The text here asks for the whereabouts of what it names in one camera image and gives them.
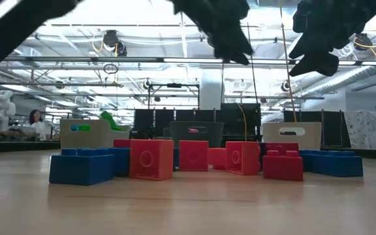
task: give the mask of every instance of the red block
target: red block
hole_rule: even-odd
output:
[[[268,150],[277,150],[281,156],[285,156],[287,151],[298,151],[298,143],[265,143],[265,155]]]
[[[226,170],[226,156],[225,148],[209,148],[208,164],[213,165],[214,170]]]
[[[208,141],[180,140],[179,170],[208,171]]]
[[[131,140],[115,139],[113,146],[115,148],[129,148]]]
[[[258,142],[226,142],[226,171],[243,175],[257,175],[260,169]]]
[[[131,141],[130,177],[147,180],[166,180],[172,178],[173,166],[173,141]]]
[[[264,156],[264,178],[273,180],[303,181],[303,159],[297,151],[287,151],[282,156],[277,150],[270,150]]]

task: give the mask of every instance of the woman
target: woman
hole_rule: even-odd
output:
[[[39,140],[46,140],[45,128],[46,125],[43,122],[42,114],[38,110],[31,111],[29,115],[30,126],[36,128]]]

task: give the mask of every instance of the green object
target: green object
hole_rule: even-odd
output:
[[[112,130],[115,130],[115,131],[120,131],[121,130],[121,128],[117,126],[117,124],[114,121],[114,119],[112,118],[111,114],[108,113],[107,111],[103,111],[102,112],[102,114],[100,116],[100,119],[104,119],[104,120],[109,121]]]
[[[89,131],[91,127],[89,125],[80,125],[78,131]]]

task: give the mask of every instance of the bin handle cutout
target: bin handle cutout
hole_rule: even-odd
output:
[[[207,131],[207,127],[188,127],[188,133],[190,134],[207,133]]]
[[[72,132],[88,132],[91,130],[91,126],[88,124],[71,124],[69,130]]]
[[[279,129],[280,135],[296,135],[303,136],[305,135],[306,130],[302,127],[281,127]]]

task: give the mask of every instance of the table surface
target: table surface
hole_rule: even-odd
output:
[[[84,187],[48,183],[55,152],[0,153],[0,234],[376,234],[376,160],[364,179],[175,172]]]

